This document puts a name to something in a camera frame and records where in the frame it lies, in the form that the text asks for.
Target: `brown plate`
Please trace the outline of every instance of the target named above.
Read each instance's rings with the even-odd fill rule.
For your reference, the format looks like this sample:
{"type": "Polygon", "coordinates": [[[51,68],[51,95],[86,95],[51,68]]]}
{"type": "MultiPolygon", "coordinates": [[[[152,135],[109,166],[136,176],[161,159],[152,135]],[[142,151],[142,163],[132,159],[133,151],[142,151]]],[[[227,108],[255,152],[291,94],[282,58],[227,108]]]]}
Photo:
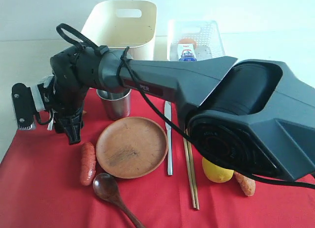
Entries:
{"type": "Polygon", "coordinates": [[[163,128],[143,117],[126,117],[109,125],[96,144],[96,158],[109,174],[138,178],[155,170],[167,154],[163,128]]]}

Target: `chopsticks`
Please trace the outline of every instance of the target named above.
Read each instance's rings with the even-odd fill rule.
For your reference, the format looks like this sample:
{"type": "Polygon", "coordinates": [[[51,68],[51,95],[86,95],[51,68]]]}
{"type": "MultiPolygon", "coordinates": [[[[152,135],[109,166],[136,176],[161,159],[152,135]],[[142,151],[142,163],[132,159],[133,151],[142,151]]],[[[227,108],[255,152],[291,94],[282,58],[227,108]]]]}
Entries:
{"type": "Polygon", "coordinates": [[[194,209],[199,210],[198,190],[197,190],[197,184],[196,184],[195,170],[193,166],[191,143],[188,142],[185,138],[184,138],[184,148],[185,148],[185,156],[186,156],[186,164],[187,164],[187,172],[188,172],[192,206],[194,209]]]}

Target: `metal knife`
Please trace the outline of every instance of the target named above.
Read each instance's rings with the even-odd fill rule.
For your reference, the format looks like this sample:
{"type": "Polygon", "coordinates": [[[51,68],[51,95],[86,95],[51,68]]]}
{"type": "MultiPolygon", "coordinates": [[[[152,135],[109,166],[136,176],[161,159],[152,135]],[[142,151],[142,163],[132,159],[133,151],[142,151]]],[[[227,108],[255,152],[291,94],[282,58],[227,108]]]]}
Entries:
{"type": "MultiPolygon", "coordinates": [[[[164,106],[164,115],[167,119],[172,121],[172,105],[169,101],[165,102],[164,106]]],[[[172,159],[172,127],[165,123],[166,132],[167,132],[167,143],[168,143],[168,155],[167,155],[167,174],[173,175],[173,159],[172,159]]]]}

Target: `metal cup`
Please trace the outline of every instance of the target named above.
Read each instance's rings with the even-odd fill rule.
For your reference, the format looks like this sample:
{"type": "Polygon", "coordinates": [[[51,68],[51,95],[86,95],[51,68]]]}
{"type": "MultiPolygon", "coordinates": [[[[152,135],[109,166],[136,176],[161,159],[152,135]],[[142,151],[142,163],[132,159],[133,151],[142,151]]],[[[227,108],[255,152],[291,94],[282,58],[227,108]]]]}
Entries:
{"type": "Polygon", "coordinates": [[[107,116],[115,121],[130,114],[130,92],[126,89],[122,93],[110,93],[103,90],[97,90],[97,95],[101,98],[107,116]]]}

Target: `white backdrop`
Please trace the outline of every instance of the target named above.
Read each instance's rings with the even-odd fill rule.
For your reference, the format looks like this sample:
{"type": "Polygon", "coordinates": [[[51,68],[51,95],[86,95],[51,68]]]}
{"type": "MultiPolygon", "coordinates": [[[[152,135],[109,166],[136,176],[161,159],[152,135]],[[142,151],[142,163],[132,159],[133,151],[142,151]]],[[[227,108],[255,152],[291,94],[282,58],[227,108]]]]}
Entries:
{"type": "MultiPolygon", "coordinates": [[[[59,39],[55,27],[81,30],[104,0],[0,0],[0,41],[59,39]]],[[[211,18],[221,33],[315,29],[315,0],[149,0],[157,5],[157,35],[173,18],[211,18]]]]}

